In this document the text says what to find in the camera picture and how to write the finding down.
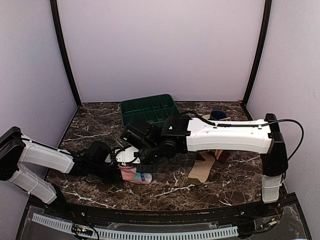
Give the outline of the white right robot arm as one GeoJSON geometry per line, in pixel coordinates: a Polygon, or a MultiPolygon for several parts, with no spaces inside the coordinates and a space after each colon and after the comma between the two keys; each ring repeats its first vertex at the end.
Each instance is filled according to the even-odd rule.
{"type": "Polygon", "coordinates": [[[287,171],[286,144],[274,114],[253,121],[214,121],[201,116],[173,115],[161,127],[132,118],[120,138],[129,144],[118,149],[113,162],[136,164],[137,171],[149,172],[148,165],[159,157],[207,150],[247,151],[262,160],[261,199],[255,213],[266,217],[279,199],[282,175],[287,171]]]}

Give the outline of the pink patterned sock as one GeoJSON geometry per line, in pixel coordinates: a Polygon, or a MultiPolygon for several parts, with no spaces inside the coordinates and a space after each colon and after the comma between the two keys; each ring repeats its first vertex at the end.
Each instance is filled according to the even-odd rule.
{"type": "Polygon", "coordinates": [[[122,179],[138,185],[149,185],[152,182],[152,175],[150,173],[137,172],[135,164],[118,165],[122,179]]]}

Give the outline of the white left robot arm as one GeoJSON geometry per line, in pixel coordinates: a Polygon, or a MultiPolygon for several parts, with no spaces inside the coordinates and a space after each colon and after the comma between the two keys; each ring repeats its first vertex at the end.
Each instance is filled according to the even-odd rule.
{"type": "Polygon", "coordinates": [[[79,153],[58,149],[32,140],[11,127],[0,137],[0,179],[10,182],[29,195],[51,205],[60,218],[67,218],[70,206],[59,188],[44,181],[25,164],[34,164],[76,177],[94,175],[111,180],[117,175],[117,164],[111,148],[102,141],[94,141],[79,153]]]}

